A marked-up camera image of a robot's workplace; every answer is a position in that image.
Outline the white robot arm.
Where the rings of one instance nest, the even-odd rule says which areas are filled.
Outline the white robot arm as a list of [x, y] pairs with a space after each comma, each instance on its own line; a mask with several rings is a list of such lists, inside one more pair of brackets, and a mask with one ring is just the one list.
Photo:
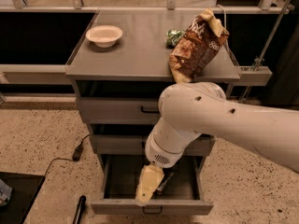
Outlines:
[[298, 111], [231, 102], [211, 82], [167, 87], [158, 109], [160, 118], [145, 145], [149, 165], [142, 168], [135, 193], [139, 206], [148, 204], [164, 178], [164, 169], [174, 166], [202, 134], [220, 137], [299, 172]]

